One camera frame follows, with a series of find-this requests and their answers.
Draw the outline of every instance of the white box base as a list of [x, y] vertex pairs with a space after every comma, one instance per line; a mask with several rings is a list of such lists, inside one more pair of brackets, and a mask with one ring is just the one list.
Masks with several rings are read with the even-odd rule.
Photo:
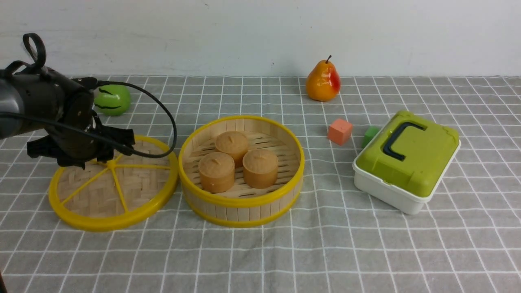
[[375, 175], [366, 172], [362, 169], [360, 169], [356, 165], [356, 161], [360, 157], [361, 154], [364, 153], [364, 150], [356, 156], [355, 160], [353, 161], [353, 169], [355, 170], [355, 178], [354, 183], [355, 187], [360, 189], [363, 192], [369, 193], [371, 196], [397, 208], [398, 210], [409, 214], [409, 215], [415, 215], [419, 213], [419, 211], [422, 210], [425, 203], [429, 202], [432, 199], [432, 195], [438, 188], [438, 185], [441, 182], [441, 179], [445, 175], [445, 172], [449, 168], [450, 164], [454, 160], [454, 157], [456, 156], [456, 153], [461, 147], [461, 140], [459, 141], [456, 150], [452, 154], [451, 159], [447, 162], [447, 165], [445, 166], [445, 169], [440, 175], [440, 178], [438, 178], [438, 181], [436, 182], [436, 185], [432, 189], [432, 192], [429, 194], [428, 197], [421, 198], [417, 197], [414, 194], [399, 188], [397, 186], [388, 184], [384, 182], [382, 179], [376, 177]]

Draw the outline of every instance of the black cable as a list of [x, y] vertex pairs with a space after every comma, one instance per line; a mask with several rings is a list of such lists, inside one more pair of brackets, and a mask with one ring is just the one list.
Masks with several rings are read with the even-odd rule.
[[17, 113], [11, 113], [11, 112], [0, 112], [0, 117], [10, 117], [10, 118], [23, 119], [23, 120], [32, 121], [32, 122], [36, 122], [36, 123], [40, 123], [40, 124], [44, 124], [44, 125], [48, 125], [48, 126], [54, 126], [54, 127], [57, 127], [57, 128], [64, 128], [64, 129], [67, 129], [67, 130], [79, 133], [81, 135], [88, 136], [88, 137], [90, 137], [92, 139], [104, 142], [106, 144], [109, 144], [109, 145], [111, 145], [115, 149], [126, 150], [126, 151], [128, 151], [128, 152], [130, 152], [130, 153], [132, 153], [134, 155], [138, 155], [138, 156], [141, 156], [141, 157], [162, 158], [162, 157], [165, 157], [165, 156], [169, 155], [175, 149], [176, 143], [177, 143], [176, 122], [174, 121], [174, 118], [173, 118], [172, 114], [170, 113], [170, 111], [159, 101], [158, 98], [154, 97], [153, 94], [149, 93], [148, 91], [146, 91], [146, 90], [144, 90], [144, 89], [142, 89], [142, 88], [140, 88], [138, 86], [135, 86], [135, 85], [130, 84], [130, 83], [118, 82], [118, 81], [99, 81], [98, 82], [99, 86], [104, 86], [104, 85], [108, 85], [108, 84], [118, 84], [118, 85], [121, 85], [121, 86], [128, 86], [128, 87], [137, 89], [137, 90], [143, 92], [144, 94], [148, 95], [149, 97], [151, 97], [152, 100], [154, 100], [166, 112], [166, 114], [170, 118], [170, 121], [172, 122], [172, 126], [173, 126], [172, 146], [170, 147], [170, 149], [167, 152], [162, 153], [162, 154], [147, 154], [147, 153], [143, 153], [143, 152], [137, 151], [137, 150], [135, 150], [133, 148], [129, 148], [128, 146], [126, 146], [124, 144], [121, 144], [121, 143], [119, 143], [119, 142], [117, 142], [117, 141], [115, 141], [113, 139], [109, 139], [109, 138], [97, 135], [95, 133], [85, 132], [84, 130], [82, 130], [80, 128], [76, 128], [76, 127], [73, 127], [73, 126], [70, 126], [70, 125], [67, 125], [67, 124], [63, 124], [63, 123], [60, 123], [60, 122], [56, 122], [56, 121], [53, 121], [53, 120], [49, 120], [49, 119], [41, 119], [41, 118], [31, 117], [31, 116], [24, 115], [24, 114], [17, 114]]

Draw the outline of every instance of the black strap loop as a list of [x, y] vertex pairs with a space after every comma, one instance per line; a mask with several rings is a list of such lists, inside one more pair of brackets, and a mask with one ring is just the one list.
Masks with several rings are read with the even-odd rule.
[[20, 67], [26, 66], [28, 67], [29, 64], [26, 62], [17, 60], [9, 64], [5, 69], [0, 70], [0, 78], [10, 78], [15, 74], [16, 70], [18, 70]]
[[[34, 45], [36, 46], [36, 50], [33, 49], [31, 43], [32, 40]], [[42, 68], [45, 66], [45, 62], [47, 61], [47, 52], [45, 50], [45, 45], [43, 44], [42, 38], [35, 33], [26, 33], [23, 35], [23, 45], [26, 47], [27, 52], [34, 60], [34, 67]]]

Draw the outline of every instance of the white wall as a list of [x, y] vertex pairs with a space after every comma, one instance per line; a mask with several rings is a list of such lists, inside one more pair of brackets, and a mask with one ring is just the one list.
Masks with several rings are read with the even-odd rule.
[[521, 75], [520, 28], [521, 0], [2, 0], [0, 66], [37, 32], [67, 74]]

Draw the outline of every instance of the toy block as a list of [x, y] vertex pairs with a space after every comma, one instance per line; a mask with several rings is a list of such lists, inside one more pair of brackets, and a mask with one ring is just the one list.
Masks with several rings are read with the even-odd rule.
[[338, 145], [343, 145], [351, 137], [352, 131], [351, 123], [337, 119], [329, 126], [327, 138]]
[[369, 126], [369, 128], [365, 131], [364, 141], [362, 142], [362, 149], [365, 148], [371, 140], [376, 136], [376, 134], [380, 131], [380, 128], [376, 126]]

